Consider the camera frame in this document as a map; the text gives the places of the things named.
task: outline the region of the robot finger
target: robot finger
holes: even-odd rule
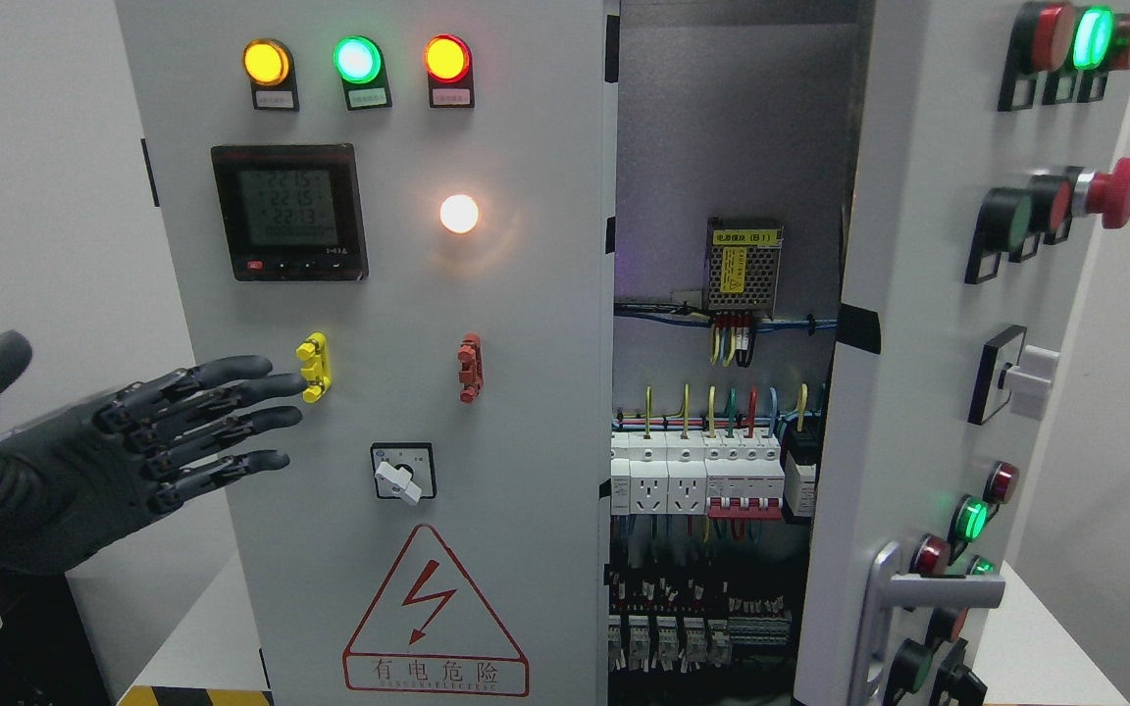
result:
[[[234,356],[203,363],[193,368],[179,368],[150,382],[138,382],[115,393],[111,403],[95,415],[103,430],[120,433],[142,424],[201,390],[211,390],[236,380],[263,378],[272,363],[263,356]]]
[[[281,451],[252,451],[242,456],[224,456],[210,464],[184,470],[174,482],[159,487],[147,505],[157,515],[166,515],[180,508],[186,500],[193,500],[205,493],[229,486],[238,478],[260,471],[275,471],[290,464],[290,457]]]
[[[208,390],[193,398],[184,399],[175,406],[166,407],[156,419],[146,421],[130,433],[127,446],[131,451],[146,453],[153,448],[168,446],[176,437],[220,417],[257,406],[270,398],[288,398],[308,387],[308,381],[299,374],[269,375],[233,385]]]
[[[304,412],[290,406],[269,407],[268,410],[255,410],[250,415],[226,417],[214,425],[192,430],[181,437],[175,446],[154,453],[145,462],[144,474],[148,479],[174,478],[185,464],[266,430],[295,426],[302,419]]]

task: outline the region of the electrical control cabinet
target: electrical control cabinet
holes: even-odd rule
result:
[[[968,664],[929,608],[859,644],[875,559],[1005,557],[1040,421],[972,424],[977,380],[1048,390],[1130,210],[1130,72],[1029,66],[1017,18],[1081,16],[1035,5],[118,1],[194,354],[314,382],[228,490],[275,701],[879,705]],[[999,108],[1032,80],[1093,93]],[[345,186],[214,173],[310,148]],[[1014,325],[1049,350],[981,374]]]

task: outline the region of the warning triangle sign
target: warning triangle sign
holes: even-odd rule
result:
[[[434,526],[412,528],[342,652],[354,691],[530,694],[530,663]]]

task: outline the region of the digital meter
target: digital meter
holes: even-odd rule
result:
[[[211,171],[235,278],[368,274],[350,145],[219,145]]]

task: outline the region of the robotic arm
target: robotic arm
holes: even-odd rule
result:
[[[32,357],[23,335],[0,334],[0,393]],[[271,369],[260,356],[176,369],[85,399],[0,438],[0,567],[68,570],[192,497],[286,468],[290,459],[279,451],[188,468],[264,430],[299,424],[301,411],[292,406],[236,412],[308,387],[301,375],[269,375]]]

